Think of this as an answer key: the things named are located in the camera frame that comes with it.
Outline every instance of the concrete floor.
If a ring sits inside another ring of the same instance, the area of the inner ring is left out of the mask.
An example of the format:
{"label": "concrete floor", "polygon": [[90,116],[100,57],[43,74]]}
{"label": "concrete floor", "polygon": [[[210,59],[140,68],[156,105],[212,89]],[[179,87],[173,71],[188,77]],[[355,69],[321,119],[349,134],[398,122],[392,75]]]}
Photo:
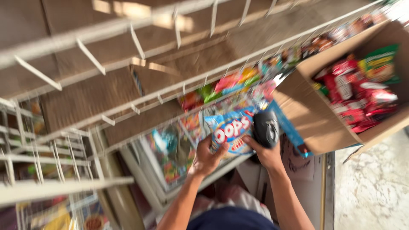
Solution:
{"label": "concrete floor", "polygon": [[335,152],[334,229],[409,229],[409,138],[399,131],[342,162]]}

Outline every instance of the hand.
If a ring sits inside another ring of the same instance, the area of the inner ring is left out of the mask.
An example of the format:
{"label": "hand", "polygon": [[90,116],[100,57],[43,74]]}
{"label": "hand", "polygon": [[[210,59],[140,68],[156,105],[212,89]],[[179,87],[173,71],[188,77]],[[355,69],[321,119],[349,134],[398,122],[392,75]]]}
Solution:
{"label": "hand", "polygon": [[189,169],[189,175],[206,177],[211,174],[219,165],[220,159],[229,149],[229,144],[224,143],[220,146],[215,154],[210,152],[211,135],[199,142],[196,150],[196,157]]}
{"label": "hand", "polygon": [[250,136],[244,137],[243,140],[252,149],[256,150],[258,159],[268,171],[277,171],[284,166],[280,155],[280,141],[273,149],[266,149]]}

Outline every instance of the blue snack bag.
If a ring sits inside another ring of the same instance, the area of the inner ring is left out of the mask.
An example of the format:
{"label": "blue snack bag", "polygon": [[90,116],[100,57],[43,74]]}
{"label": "blue snack bag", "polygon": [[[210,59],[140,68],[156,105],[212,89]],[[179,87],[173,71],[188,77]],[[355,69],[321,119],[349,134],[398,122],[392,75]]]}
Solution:
{"label": "blue snack bag", "polygon": [[257,110],[253,106],[241,110],[228,112],[224,115],[205,117],[204,120],[212,131],[211,150],[215,153],[221,144],[230,144],[224,158],[231,158],[243,154],[253,153],[242,138],[245,135],[252,136],[251,126],[253,115]]}

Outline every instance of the black barcode scanner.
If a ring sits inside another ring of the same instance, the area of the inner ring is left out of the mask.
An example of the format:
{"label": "black barcode scanner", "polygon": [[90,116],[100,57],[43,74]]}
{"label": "black barcode scanner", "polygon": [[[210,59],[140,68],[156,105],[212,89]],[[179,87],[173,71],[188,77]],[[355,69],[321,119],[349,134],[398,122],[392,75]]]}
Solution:
{"label": "black barcode scanner", "polygon": [[280,136],[279,122],[273,111],[262,111],[253,116],[254,139],[264,148],[274,148]]}

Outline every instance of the open cardboard box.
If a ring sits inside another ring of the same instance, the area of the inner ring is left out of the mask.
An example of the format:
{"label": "open cardboard box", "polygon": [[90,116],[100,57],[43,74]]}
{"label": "open cardboard box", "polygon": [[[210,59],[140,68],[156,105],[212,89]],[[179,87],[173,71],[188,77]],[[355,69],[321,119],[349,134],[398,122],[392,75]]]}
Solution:
{"label": "open cardboard box", "polygon": [[[398,112],[357,135],[331,110],[330,101],[314,90],[311,78],[344,54],[352,52],[360,59],[392,44],[400,45],[394,61],[402,82],[389,85],[399,98]],[[373,26],[301,62],[276,88],[274,99],[315,155],[358,143],[365,144],[359,152],[365,151],[409,124],[409,33],[397,21]]]}

